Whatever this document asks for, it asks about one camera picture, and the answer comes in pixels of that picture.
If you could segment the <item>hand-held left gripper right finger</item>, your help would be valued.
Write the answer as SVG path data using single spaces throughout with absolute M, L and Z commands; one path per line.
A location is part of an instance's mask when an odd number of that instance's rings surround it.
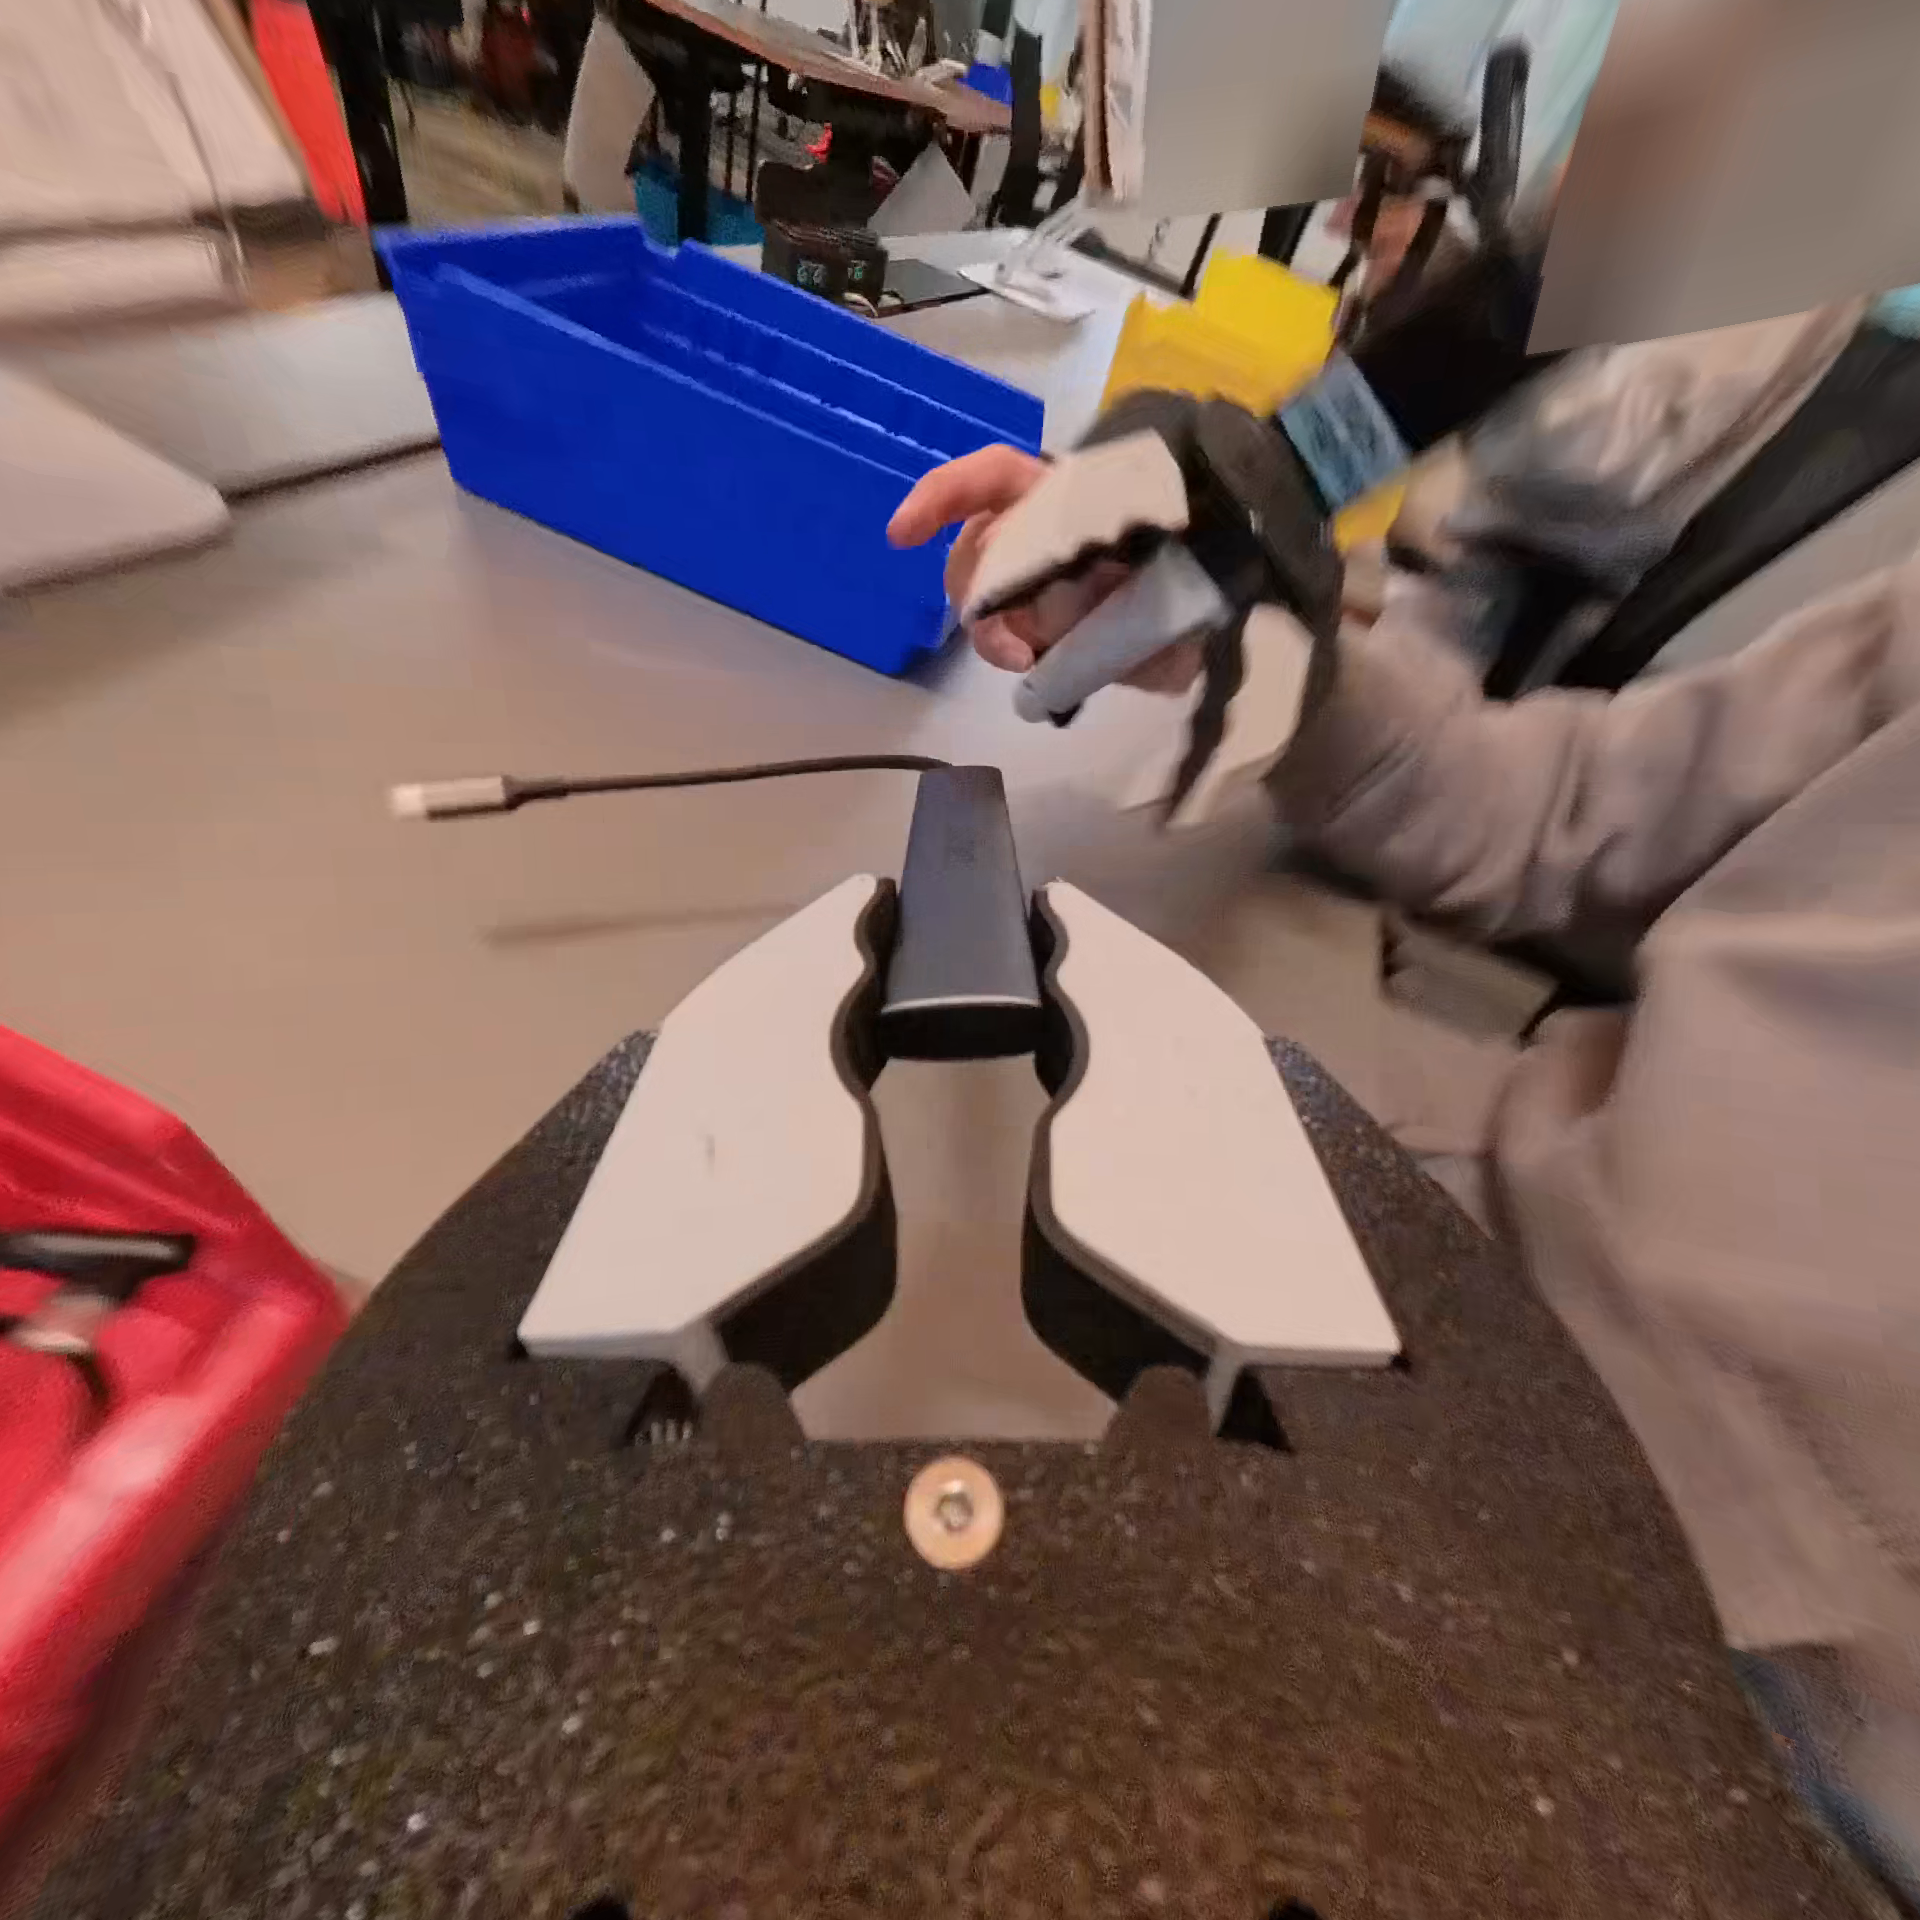
M 1401 1333 L 1257 1021 L 1066 880 L 1036 892 L 1033 932 L 1039 1342 L 1113 1401 L 1189 1373 L 1210 1428 L 1254 1426 L 1254 1371 L 1393 1368 Z

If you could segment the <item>person's right hand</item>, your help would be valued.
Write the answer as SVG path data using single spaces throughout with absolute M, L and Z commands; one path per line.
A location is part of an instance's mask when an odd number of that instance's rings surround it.
M 1121 585 L 1133 569 L 1150 563 L 1164 545 L 1183 539 L 1196 521 L 1189 491 L 1190 520 L 1185 530 L 1168 538 L 1153 550 L 1136 547 L 1118 561 L 1090 568 L 1077 580 L 1056 582 L 1024 608 L 964 621 L 959 596 L 968 588 L 978 549 L 994 520 L 1033 490 L 1045 470 L 1064 456 L 1045 459 L 1008 446 L 968 453 L 926 474 L 886 526 L 886 539 L 896 549 L 917 549 L 930 545 L 936 536 L 953 536 L 944 574 L 948 608 L 957 616 L 957 625 L 984 664 L 1018 677 L 1036 666 L 1050 643 Z

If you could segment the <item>yellow plastic bin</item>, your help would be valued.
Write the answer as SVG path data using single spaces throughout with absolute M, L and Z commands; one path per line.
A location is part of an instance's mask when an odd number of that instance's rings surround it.
M 1273 414 L 1327 360 L 1340 294 L 1260 254 L 1208 257 L 1193 299 L 1127 305 L 1098 406 L 1127 393 Z

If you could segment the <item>blue plastic bin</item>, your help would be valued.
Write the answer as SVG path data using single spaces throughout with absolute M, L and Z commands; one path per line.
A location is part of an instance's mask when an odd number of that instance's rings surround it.
M 1042 397 L 632 214 L 375 248 L 464 491 L 884 680 L 946 629 L 905 494 L 1042 441 Z

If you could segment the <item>red plastic bin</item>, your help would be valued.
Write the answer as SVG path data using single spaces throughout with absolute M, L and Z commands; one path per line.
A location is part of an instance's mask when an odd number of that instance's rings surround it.
M 2 1257 L 4 1843 L 350 1321 L 336 1280 L 180 1118 L 4 1028 L 2 1234 L 16 1229 L 189 1234 L 197 1252 L 78 1363 L 4 1342 L 4 1315 L 53 1282 Z

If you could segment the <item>red panel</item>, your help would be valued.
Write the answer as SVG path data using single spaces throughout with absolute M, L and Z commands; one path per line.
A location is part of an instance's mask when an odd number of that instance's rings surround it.
M 345 109 L 306 2 L 246 2 L 255 59 L 319 211 L 368 229 L 362 182 Z

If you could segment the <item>white paper sheet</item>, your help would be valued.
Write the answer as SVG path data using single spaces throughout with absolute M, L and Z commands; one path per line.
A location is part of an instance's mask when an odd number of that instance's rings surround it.
M 1086 294 L 1054 254 L 1008 254 L 966 262 L 956 272 L 978 292 L 1056 328 L 1073 328 L 1097 312 L 1097 302 Z

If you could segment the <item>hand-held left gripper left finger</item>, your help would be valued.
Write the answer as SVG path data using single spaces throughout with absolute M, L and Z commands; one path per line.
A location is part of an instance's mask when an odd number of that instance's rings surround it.
M 749 1325 L 884 1213 L 874 1067 L 857 1050 L 896 921 L 860 873 L 738 949 L 660 1021 L 518 1325 L 532 1361 L 729 1365 L 802 1384 Z

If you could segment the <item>black device with green digits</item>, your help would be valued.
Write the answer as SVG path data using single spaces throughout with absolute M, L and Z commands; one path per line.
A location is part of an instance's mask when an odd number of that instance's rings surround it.
M 860 226 L 768 219 L 761 229 L 758 270 L 837 305 L 877 305 L 886 285 L 888 254 Z

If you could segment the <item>dark grey USB hub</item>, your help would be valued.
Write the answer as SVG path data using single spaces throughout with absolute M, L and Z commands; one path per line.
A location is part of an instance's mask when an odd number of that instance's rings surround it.
M 1004 780 L 990 765 L 879 752 L 662 774 L 470 774 L 393 785 L 389 809 L 398 820 L 437 825 L 577 797 L 866 773 L 918 781 L 893 932 L 882 952 L 879 1057 L 948 1066 L 1033 1054 L 1042 1026 L 1039 960 Z

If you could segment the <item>person's grey clothing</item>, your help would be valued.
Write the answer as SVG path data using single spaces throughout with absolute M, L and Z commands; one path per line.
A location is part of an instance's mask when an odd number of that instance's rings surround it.
M 1415 1150 L 1504 1216 L 1743 1648 L 1914 1702 L 1914 852 L 1745 843 L 1597 929 L 1381 880 L 1487 945 L 1624 949 Z

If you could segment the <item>person's right forearm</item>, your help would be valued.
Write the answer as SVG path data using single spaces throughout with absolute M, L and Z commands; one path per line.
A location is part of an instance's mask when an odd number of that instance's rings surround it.
M 1914 912 L 1914 554 L 1664 680 L 1669 641 L 1914 466 L 1914 291 L 1574 353 L 1470 434 L 1450 550 L 1311 666 L 1293 841 L 1580 1001 L 1728 858 Z

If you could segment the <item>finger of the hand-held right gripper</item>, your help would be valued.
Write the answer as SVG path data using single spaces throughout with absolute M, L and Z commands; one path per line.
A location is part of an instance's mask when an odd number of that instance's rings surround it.
M 1064 725 L 1090 696 L 1175 643 L 1228 626 L 1232 613 L 1190 549 L 1165 545 L 1046 646 L 1015 690 L 1015 714 L 1029 725 Z
M 1189 480 L 1156 433 L 1078 448 L 1050 465 L 984 536 L 959 617 L 978 621 L 1024 608 L 1049 588 L 1185 530 Z

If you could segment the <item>beige desk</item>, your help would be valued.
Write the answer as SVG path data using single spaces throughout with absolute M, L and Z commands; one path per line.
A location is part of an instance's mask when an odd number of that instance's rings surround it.
M 384 1280 L 617 1041 L 853 873 L 902 774 L 418 825 L 393 785 L 905 752 L 994 764 L 1066 880 L 1381 1113 L 1473 1066 L 1376 985 L 1367 907 L 1260 808 L 1164 836 L 1119 794 L 1169 709 L 1064 730 L 948 644 L 826 656 L 490 507 L 418 451 L 231 506 L 177 561 L 4 602 L 4 1025 L 185 1118 L 302 1246 Z

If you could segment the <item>wooden background table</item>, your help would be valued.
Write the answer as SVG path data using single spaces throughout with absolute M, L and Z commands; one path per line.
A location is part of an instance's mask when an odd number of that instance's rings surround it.
M 970 185 L 984 138 L 1012 130 L 1015 115 L 961 80 L 890 76 L 757 5 L 613 2 L 608 25 L 656 86 L 665 130 L 677 139 L 677 237 L 712 237 L 712 128 L 717 99 L 749 99 L 746 198 L 758 204 L 761 107 L 829 132 L 825 160 L 807 168 L 800 218 L 863 226 L 882 204 L 879 163 L 942 148 L 964 163 Z

